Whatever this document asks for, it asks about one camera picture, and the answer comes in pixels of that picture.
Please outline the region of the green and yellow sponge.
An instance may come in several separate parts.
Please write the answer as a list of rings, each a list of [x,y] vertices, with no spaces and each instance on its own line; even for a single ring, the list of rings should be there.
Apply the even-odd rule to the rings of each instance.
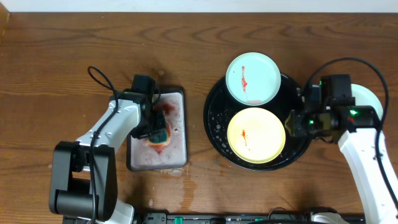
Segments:
[[[147,139],[147,144],[151,147],[166,146],[170,142],[170,131],[165,128],[160,133],[153,135]]]

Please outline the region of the yellow plate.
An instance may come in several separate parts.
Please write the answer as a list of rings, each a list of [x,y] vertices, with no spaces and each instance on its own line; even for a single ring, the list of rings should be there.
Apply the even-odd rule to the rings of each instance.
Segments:
[[[281,154],[286,133],[274,113],[263,108],[246,108],[236,113],[229,122],[227,140],[240,159],[263,164]]]

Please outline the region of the mint plate with long stain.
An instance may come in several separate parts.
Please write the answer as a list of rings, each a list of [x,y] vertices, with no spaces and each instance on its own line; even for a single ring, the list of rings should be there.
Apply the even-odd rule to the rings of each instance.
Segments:
[[[225,76],[230,95],[248,106],[270,102],[278,93],[282,78],[277,64],[262,53],[248,52],[237,56]]]

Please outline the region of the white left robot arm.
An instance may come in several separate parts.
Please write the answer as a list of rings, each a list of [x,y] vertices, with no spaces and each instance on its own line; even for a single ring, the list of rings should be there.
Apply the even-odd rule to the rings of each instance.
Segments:
[[[154,110],[159,100],[158,91],[119,91],[89,131],[55,146],[49,195],[52,213],[93,223],[118,216],[117,151],[129,134],[142,139],[165,128],[163,114]]]

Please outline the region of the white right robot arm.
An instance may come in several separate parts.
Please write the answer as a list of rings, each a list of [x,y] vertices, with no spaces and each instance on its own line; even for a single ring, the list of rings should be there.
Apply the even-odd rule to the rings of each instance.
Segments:
[[[381,121],[372,106],[292,110],[285,127],[291,136],[330,136],[349,165],[366,223],[397,223],[397,176],[380,130]]]

